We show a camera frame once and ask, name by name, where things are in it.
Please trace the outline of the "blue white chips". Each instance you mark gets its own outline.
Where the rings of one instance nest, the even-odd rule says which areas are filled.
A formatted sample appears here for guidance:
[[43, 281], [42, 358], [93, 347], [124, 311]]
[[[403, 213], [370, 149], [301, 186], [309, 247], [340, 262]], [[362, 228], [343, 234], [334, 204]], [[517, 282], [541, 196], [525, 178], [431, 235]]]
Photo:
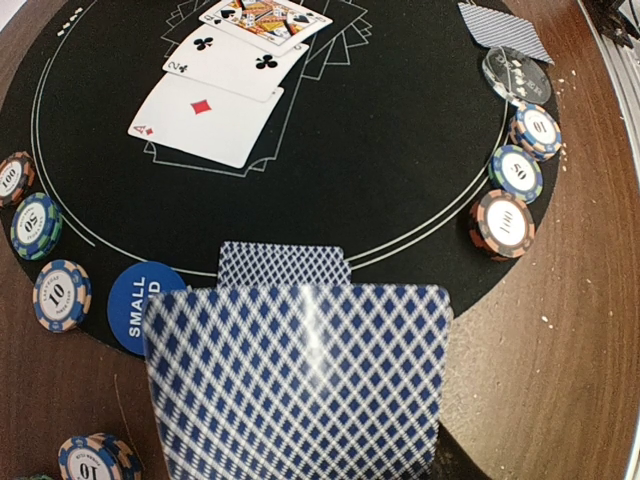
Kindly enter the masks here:
[[557, 121], [541, 106], [520, 104], [509, 126], [511, 140], [538, 161], [553, 158], [562, 147]]
[[63, 333], [75, 329], [90, 310], [89, 275], [76, 262], [53, 260], [39, 273], [32, 301], [36, 318], [46, 330]]

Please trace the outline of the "red black chips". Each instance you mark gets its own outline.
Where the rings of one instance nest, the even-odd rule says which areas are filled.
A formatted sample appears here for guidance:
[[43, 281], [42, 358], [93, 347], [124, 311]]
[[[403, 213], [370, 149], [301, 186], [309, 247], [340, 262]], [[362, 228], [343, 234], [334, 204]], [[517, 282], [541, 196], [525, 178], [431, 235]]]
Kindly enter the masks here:
[[527, 205], [509, 192], [490, 190], [470, 210], [471, 241], [495, 261], [522, 257], [532, 247], [535, 232]]
[[27, 152], [15, 152], [1, 163], [1, 207], [16, 205], [31, 188], [35, 163]]

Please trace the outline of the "green white chips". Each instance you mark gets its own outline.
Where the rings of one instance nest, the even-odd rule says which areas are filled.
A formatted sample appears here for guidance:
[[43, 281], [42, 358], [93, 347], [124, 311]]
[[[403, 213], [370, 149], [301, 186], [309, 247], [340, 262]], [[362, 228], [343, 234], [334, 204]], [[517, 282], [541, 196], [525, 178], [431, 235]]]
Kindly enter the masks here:
[[34, 193], [19, 205], [14, 214], [11, 244], [23, 260], [42, 260], [59, 241], [62, 226], [56, 203], [45, 193]]
[[543, 177], [538, 162], [516, 145], [496, 149], [488, 165], [492, 184], [525, 204], [533, 203], [543, 191]]

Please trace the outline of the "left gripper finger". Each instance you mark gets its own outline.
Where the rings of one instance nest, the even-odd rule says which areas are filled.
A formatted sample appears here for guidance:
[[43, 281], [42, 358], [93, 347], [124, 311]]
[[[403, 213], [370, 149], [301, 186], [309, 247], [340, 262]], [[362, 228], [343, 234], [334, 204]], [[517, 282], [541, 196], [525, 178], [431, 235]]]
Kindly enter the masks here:
[[490, 480], [455, 440], [440, 427], [437, 440], [437, 478], [443, 480]]

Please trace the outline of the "two of clubs card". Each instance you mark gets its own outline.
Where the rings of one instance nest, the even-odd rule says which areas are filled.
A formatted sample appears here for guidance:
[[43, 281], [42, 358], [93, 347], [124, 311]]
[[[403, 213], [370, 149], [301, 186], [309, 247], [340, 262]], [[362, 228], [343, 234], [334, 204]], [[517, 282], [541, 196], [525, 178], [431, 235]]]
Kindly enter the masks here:
[[277, 57], [203, 24], [176, 48], [163, 70], [264, 102], [308, 49], [302, 43]]

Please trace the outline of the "blue card deck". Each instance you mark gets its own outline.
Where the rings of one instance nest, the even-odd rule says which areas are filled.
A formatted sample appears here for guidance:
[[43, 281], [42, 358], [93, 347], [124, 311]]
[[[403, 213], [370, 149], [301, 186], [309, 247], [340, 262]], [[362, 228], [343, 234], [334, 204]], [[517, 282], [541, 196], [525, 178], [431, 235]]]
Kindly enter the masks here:
[[453, 312], [436, 285], [158, 295], [147, 375], [173, 479], [418, 479], [435, 456]]

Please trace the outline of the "queen of spades card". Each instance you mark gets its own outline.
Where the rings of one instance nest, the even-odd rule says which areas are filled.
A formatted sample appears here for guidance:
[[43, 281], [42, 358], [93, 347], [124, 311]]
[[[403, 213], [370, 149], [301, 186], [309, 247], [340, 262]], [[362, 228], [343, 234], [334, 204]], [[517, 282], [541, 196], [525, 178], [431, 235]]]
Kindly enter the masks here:
[[333, 20], [292, 1], [219, 1], [199, 20], [255, 46], [296, 46]]

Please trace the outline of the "blue white chip stack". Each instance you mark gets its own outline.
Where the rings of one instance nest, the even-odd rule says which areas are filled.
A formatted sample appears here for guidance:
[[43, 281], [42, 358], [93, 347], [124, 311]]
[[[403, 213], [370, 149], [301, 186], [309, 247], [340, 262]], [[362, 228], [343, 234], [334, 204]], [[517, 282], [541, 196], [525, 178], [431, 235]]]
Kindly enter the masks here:
[[106, 433], [70, 437], [59, 448], [58, 464], [63, 479], [142, 478], [138, 456], [124, 441]]

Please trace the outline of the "blue small blind button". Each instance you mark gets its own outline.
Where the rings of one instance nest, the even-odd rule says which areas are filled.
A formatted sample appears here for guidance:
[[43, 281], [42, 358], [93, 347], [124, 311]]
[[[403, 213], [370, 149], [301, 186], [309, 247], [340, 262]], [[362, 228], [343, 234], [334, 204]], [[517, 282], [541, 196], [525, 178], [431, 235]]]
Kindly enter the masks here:
[[186, 288], [182, 277], [159, 262], [139, 262], [122, 272], [112, 285], [107, 302], [109, 326], [129, 353], [144, 354], [142, 319], [150, 297]]

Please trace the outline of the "ace of diamonds card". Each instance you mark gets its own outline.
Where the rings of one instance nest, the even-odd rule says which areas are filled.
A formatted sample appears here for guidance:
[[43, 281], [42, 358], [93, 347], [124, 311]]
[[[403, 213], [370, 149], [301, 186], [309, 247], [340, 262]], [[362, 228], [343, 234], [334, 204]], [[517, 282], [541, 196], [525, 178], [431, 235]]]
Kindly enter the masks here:
[[128, 134], [239, 169], [283, 93], [278, 87], [260, 102], [167, 73], [139, 108]]

